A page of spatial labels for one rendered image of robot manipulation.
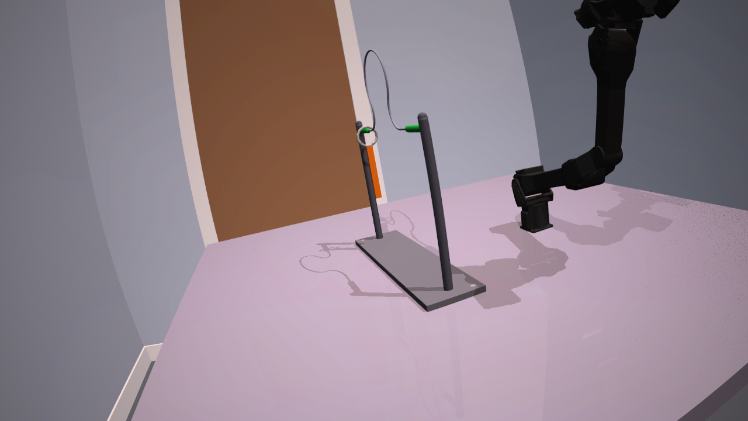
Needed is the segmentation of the orange handle with grey loop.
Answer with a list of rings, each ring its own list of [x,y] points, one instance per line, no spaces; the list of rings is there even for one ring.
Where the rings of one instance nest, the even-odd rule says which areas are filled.
[[[359,135],[360,135],[360,132],[362,130],[367,129],[367,128],[372,130],[371,126],[364,126],[364,127],[360,128],[360,130],[358,130],[358,132],[357,132],[357,141],[360,144],[360,146],[366,147],[367,159],[368,159],[368,162],[369,162],[370,174],[371,174],[371,178],[372,178],[372,187],[373,187],[376,199],[379,199],[379,198],[382,197],[382,194],[381,194],[381,188],[380,188],[380,184],[379,184],[378,172],[377,172],[377,168],[376,168],[376,159],[375,159],[374,152],[373,152],[373,149],[372,149],[372,146],[374,146],[374,144],[376,144],[376,142],[378,140],[378,132],[376,130],[373,130],[375,132],[375,134],[376,134],[376,138],[375,138],[374,142],[372,142],[371,144],[367,144],[367,145],[363,144],[359,140]]]

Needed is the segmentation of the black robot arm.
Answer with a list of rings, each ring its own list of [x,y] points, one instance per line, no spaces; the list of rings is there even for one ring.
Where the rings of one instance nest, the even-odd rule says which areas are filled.
[[[583,29],[595,27],[588,38],[590,65],[597,77],[595,147],[558,170],[544,171],[542,165],[516,170],[512,191],[517,207],[522,207],[521,229],[536,233],[553,227],[548,207],[548,202],[553,202],[551,188],[580,190],[601,185],[622,161],[626,84],[634,68],[642,18],[655,15],[657,2],[583,0],[581,8],[574,11]]]

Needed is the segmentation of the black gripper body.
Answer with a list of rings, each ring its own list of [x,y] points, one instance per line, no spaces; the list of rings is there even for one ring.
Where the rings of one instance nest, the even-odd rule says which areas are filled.
[[[680,0],[658,0],[656,6],[653,7],[654,14],[660,19],[665,18],[679,2]]]

